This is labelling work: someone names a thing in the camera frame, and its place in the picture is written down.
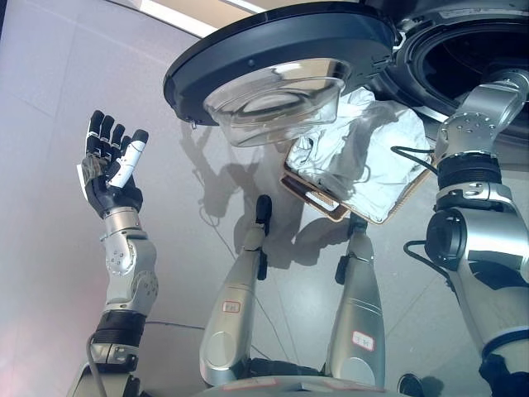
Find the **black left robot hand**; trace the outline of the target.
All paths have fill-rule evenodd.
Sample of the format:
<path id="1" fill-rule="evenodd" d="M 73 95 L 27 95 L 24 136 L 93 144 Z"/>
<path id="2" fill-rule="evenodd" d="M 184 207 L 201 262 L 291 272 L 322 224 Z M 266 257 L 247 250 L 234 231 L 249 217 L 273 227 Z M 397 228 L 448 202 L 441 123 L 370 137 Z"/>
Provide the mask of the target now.
<path id="1" fill-rule="evenodd" d="M 141 129 L 127 136 L 112 116 L 93 112 L 77 170 L 83 196 L 100 218 L 119 207 L 141 210 L 143 196 L 133 173 L 148 139 L 149 133 Z"/>

